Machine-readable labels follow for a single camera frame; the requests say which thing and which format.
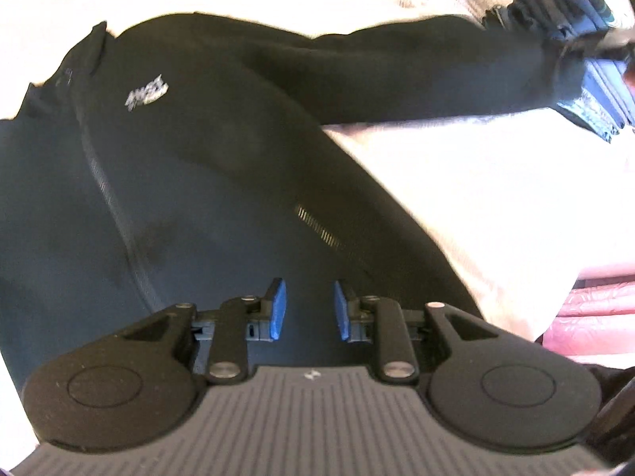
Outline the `striped navy sweater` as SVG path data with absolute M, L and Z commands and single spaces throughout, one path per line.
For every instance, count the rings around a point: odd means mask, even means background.
M 606 143 L 634 126 L 634 96 L 623 80 L 634 65 L 634 29 L 617 26 L 605 0 L 512 0 L 487 10 L 482 24 L 531 32 L 585 57 L 580 95 L 553 106 L 567 121 Z

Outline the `pink quilted blanket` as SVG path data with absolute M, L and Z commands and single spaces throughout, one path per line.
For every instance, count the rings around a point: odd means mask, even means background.
M 615 265 L 578 276 L 539 342 L 579 363 L 634 365 L 634 268 Z

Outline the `black zip jacket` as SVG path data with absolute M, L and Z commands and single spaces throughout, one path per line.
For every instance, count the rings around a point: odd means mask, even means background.
M 577 97 L 553 40 L 455 16 L 310 39 L 174 14 L 97 25 L 1 124 L 1 353 L 42 364 L 177 303 L 280 277 L 281 338 L 255 364 L 360 364 L 333 282 L 477 312 L 431 237 L 330 125 L 502 115 Z

